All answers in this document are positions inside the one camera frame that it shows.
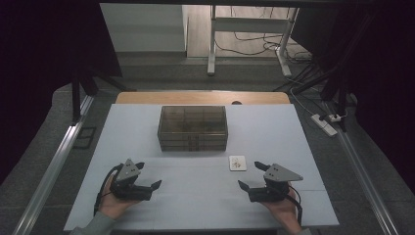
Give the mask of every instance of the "white wall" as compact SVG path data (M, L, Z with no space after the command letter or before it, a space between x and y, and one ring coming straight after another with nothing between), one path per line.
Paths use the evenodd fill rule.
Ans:
M102 3L117 52L186 50L186 6Z

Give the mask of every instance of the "small white card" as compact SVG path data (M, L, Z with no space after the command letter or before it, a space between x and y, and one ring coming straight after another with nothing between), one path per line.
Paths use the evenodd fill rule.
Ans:
M231 171L247 170L245 156L229 156L229 167Z

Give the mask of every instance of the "tabletop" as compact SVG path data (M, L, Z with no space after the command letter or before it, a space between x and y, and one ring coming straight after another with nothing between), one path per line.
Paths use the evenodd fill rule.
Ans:
M201 96L199 100L205 100L203 104L206 105L207 97L228 97L224 105L229 131L226 151L163 152L157 137L161 107L172 103L188 105L184 103L184 97L193 97L188 102L190 105L196 104L199 102L195 101L197 94ZM259 105L258 97L264 98L266 95L281 95L281 101L274 99L274 104ZM147 98L139 101L142 104L125 104L131 102L134 96ZM143 104L146 99L156 102L158 96L159 99L170 98L160 104ZM92 205L101 181L113 166L126 159L145 163L136 184L149 186L160 179L162 183L150 201L130 208L117 222L115 229L277 229L281 226L269 211L261 204L251 203L248 194L238 185L238 180L241 180L252 187L264 186L263 171L254 167L255 161L267 165L276 163L303 176L303 181L293 182L293 186L301 194L304 226L338 225L297 112L283 97L286 97L283 93L256 92L121 93L111 107L65 230L82 227L92 218ZM228 103L235 98L245 102L244 105ZM229 156L245 156L247 170L231 171Z

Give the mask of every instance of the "black curtain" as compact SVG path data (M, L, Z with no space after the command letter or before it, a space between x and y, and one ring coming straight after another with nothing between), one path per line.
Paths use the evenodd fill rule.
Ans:
M0 182L47 116L54 91L76 71L121 76L99 3L79 2L0 3Z
M356 117L415 192L415 9L386 2L352 58Z

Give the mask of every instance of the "transparent plastic box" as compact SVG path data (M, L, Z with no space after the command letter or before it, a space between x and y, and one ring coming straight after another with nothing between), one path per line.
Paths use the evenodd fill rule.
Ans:
M163 106L158 136L162 151L225 151L225 107Z

